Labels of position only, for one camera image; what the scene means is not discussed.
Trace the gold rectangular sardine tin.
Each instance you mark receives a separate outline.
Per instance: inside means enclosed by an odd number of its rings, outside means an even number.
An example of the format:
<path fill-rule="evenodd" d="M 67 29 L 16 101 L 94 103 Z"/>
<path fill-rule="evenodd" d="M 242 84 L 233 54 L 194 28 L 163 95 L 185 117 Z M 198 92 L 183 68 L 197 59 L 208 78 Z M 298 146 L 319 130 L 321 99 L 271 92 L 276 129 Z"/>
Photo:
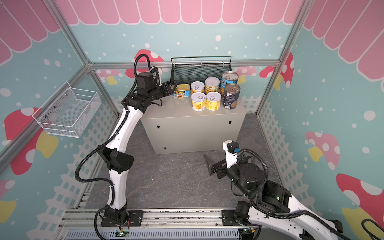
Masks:
<path fill-rule="evenodd" d="M 189 84 L 177 85 L 174 91 L 174 98 L 188 98 L 191 96 L 191 86 Z"/>

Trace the yellow can white lid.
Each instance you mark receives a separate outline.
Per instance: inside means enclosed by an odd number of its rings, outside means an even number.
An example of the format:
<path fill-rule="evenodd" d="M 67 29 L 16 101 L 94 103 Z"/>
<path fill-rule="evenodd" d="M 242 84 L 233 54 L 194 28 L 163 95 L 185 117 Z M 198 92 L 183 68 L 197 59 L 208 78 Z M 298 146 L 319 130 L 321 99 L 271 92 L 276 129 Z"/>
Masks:
<path fill-rule="evenodd" d="M 205 93 L 205 84 L 200 81 L 195 81 L 191 83 L 191 93 Z"/>
<path fill-rule="evenodd" d="M 206 108 L 206 98 L 206 94 L 201 92 L 192 94 L 192 109 L 197 112 L 203 111 Z"/>
<path fill-rule="evenodd" d="M 216 111 L 221 106 L 222 96 L 218 92 L 209 92 L 206 94 L 206 108 L 210 111 Z"/>
<path fill-rule="evenodd" d="M 208 77 L 205 80 L 205 93 L 219 92 L 220 80 L 216 77 Z"/>

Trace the yellow can white lid front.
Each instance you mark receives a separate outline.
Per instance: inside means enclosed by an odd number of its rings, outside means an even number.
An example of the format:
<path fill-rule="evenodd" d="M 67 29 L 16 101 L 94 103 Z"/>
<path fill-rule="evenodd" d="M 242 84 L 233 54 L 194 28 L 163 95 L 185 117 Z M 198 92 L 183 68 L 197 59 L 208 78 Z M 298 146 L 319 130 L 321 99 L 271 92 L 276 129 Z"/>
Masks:
<path fill-rule="evenodd" d="M 216 111 L 221 106 L 222 96 L 218 92 L 209 92 L 206 94 L 206 108 L 210 111 Z"/>

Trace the blue Progresso soup can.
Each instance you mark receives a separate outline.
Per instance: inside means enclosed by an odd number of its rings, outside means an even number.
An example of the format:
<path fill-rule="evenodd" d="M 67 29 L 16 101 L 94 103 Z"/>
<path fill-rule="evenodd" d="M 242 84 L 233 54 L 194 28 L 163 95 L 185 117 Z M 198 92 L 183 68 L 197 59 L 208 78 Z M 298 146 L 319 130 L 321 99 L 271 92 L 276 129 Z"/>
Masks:
<path fill-rule="evenodd" d="M 227 84 L 237 84 L 239 75 L 233 71 L 227 71 L 222 74 L 221 91 L 225 90 Z"/>

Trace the dark navy label can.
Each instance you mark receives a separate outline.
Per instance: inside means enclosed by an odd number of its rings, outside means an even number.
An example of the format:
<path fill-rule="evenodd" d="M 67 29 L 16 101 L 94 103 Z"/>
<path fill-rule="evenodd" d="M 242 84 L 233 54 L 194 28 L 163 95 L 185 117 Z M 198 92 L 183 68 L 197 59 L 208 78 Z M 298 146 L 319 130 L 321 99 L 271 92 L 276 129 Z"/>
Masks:
<path fill-rule="evenodd" d="M 223 106 L 227 110 L 233 110 L 238 104 L 241 87 L 237 84 L 227 84 L 223 96 Z"/>

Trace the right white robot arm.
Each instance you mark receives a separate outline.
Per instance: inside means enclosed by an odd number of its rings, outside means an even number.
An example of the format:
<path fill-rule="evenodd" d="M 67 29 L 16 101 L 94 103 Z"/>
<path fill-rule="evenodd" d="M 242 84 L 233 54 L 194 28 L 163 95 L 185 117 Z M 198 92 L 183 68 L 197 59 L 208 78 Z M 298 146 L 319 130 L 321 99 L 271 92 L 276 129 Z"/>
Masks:
<path fill-rule="evenodd" d="M 263 158 L 250 149 L 225 146 L 226 158 L 215 162 L 204 156 L 209 175 L 227 177 L 248 201 L 238 202 L 234 221 L 241 225 L 263 226 L 297 240 L 345 240 L 343 225 L 325 220 L 302 205 L 282 185 L 270 181 L 269 168 Z"/>

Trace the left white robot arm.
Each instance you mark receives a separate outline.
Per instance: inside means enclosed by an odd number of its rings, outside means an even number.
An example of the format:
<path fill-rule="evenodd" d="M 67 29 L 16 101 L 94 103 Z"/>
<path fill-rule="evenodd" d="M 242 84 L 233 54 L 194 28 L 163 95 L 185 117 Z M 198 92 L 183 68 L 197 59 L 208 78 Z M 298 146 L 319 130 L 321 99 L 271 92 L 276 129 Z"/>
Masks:
<path fill-rule="evenodd" d="M 162 82 L 159 69 L 151 66 L 150 57 L 145 53 L 139 54 L 134 61 L 134 68 L 141 58 L 145 58 L 148 70 L 142 73 L 134 71 L 134 83 L 127 96 L 121 101 L 122 115 L 110 138 L 91 151 L 79 163 L 75 170 L 75 178 L 80 183 L 105 181 L 110 185 L 108 204 L 102 208 L 103 220 L 108 223 L 123 226 L 129 220 L 127 211 L 127 178 L 133 166 L 134 157 L 126 153 L 128 141 L 134 128 L 151 105 L 162 106 L 162 98 L 174 93 L 176 86 L 170 82 Z M 108 178 L 83 179 L 80 171 L 86 161 L 94 154 L 106 163 L 109 170 Z"/>

